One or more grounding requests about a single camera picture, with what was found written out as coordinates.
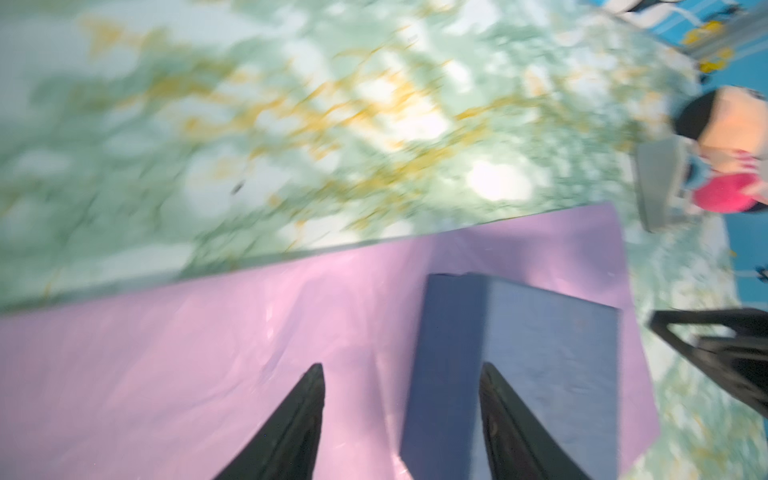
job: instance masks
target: pink foam mat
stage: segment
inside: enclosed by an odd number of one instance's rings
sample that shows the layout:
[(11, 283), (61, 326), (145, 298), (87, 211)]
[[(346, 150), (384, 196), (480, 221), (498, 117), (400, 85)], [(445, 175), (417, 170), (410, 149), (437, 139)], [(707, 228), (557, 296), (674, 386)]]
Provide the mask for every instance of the pink foam mat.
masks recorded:
[(426, 276), (467, 272), (622, 310), (626, 471), (660, 430), (621, 228), (602, 204), (2, 318), (2, 477), (208, 480), (314, 362), (315, 480), (402, 477)]

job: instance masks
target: blue foam block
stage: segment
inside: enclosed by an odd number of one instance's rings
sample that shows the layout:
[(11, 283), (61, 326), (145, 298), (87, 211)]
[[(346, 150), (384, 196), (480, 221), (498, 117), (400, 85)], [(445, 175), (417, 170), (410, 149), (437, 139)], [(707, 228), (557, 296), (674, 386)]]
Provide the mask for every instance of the blue foam block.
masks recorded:
[(618, 310), (560, 293), (430, 275), (400, 451), (414, 480), (490, 480), (484, 361), (587, 475), (615, 480), (618, 322)]

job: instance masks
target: gray foam block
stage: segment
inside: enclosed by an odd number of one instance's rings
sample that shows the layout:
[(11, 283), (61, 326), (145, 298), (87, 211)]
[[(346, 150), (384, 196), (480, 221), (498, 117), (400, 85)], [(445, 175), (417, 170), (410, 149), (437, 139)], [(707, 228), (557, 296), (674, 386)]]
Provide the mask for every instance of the gray foam block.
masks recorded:
[(618, 477), (619, 311), (489, 276), (430, 275), (400, 455), (414, 480), (490, 480), (483, 362), (594, 480)]

